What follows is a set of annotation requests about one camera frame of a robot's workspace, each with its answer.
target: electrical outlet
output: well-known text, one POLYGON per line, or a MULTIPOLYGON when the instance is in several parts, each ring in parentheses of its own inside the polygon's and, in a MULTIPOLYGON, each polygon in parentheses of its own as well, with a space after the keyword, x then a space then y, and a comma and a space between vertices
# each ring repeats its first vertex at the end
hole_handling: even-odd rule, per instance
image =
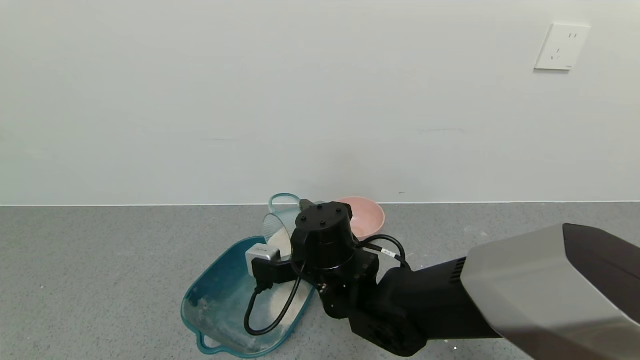
POLYGON ((534 69, 571 70, 587 41, 591 26, 553 24, 534 69))

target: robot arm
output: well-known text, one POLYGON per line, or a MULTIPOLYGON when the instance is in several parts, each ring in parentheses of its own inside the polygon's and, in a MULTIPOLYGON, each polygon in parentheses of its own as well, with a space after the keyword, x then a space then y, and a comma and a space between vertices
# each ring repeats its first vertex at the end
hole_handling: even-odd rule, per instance
POLYGON ((301 277, 327 315, 399 356, 430 339, 500 337, 535 359, 640 354, 640 249, 613 235, 557 225, 423 270, 393 268, 377 283, 378 256, 353 236, 352 216, 339 202, 302 211, 292 258, 255 258, 254 276, 301 277))

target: white wall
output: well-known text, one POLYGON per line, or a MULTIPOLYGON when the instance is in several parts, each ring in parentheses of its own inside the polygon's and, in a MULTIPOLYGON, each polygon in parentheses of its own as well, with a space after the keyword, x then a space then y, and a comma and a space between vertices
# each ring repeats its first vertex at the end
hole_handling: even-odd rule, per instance
POLYGON ((638 1, 4 1, 0 204, 640 200, 638 34, 638 1), (532 69, 553 22, 593 27, 570 73, 532 69))

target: black cable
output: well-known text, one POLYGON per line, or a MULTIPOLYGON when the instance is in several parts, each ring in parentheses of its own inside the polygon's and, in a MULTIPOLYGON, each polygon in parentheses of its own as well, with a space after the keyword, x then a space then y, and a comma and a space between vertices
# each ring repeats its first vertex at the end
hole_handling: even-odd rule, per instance
POLYGON ((262 293, 264 290, 269 288, 265 284, 258 284, 258 286, 256 286, 255 290, 253 291, 253 295, 251 295, 251 299, 249 300, 249 306, 246 308, 246 312, 244 313, 244 329, 253 336, 265 335, 271 332, 273 329, 275 329, 280 324, 282 319, 284 319, 284 316, 287 314, 287 311, 289 310, 289 306, 291 306, 293 299, 296 297, 296 292, 298 292, 298 286, 300 286, 301 280, 302 280, 301 277, 298 277, 296 279, 296 282, 293 284, 293 289, 291 289, 291 293, 289 294, 289 298, 287 299, 287 302, 284 304, 284 307, 282 308, 282 311, 280 312, 276 320, 274 320, 274 322, 271 323, 271 325, 265 327, 262 330, 253 330, 251 328, 251 325, 249 325, 249 318, 251 317, 251 312, 253 311, 253 305, 255 305, 255 299, 258 297, 259 293, 262 293))
POLYGON ((364 245, 367 245, 368 243, 370 243, 370 242, 372 242, 374 240, 387 240, 389 242, 392 242, 398 248, 398 251, 400 251, 400 257, 403 260, 405 260, 405 262, 406 262, 406 253, 404 252, 404 247, 402 246, 400 241, 398 241, 393 236, 384 235, 384 234, 372 235, 372 236, 362 240, 359 243, 359 246, 360 247, 365 247, 364 245))
MULTIPOLYGON (((366 243, 366 244, 362 245, 362 247, 365 247, 365 248, 367 248, 367 249, 371 249, 371 250, 375 250, 375 251, 377 251, 377 252, 382 252, 382 247, 377 246, 377 245, 375 245, 375 244, 368 244, 368 243, 366 243)), ((396 254, 396 256, 394 256, 394 259, 396 259, 396 260, 400 261, 400 267, 401 267, 401 268, 406 268, 406 269, 408 269, 409 271, 413 271, 413 270, 411 270, 411 266, 409 266, 409 263, 407 263, 407 262, 406 262, 406 259, 405 259, 405 258, 403 258, 402 256, 400 256, 400 255, 396 254)))

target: gray robot arm casing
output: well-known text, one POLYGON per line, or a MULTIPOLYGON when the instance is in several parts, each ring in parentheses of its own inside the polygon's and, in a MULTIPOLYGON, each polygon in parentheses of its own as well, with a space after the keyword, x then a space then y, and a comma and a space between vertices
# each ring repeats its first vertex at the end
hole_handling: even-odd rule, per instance
POLYGON ((481 245, 461 281, 535 359, 640 358, 640 248, 605 231, 563 224, 481 245))

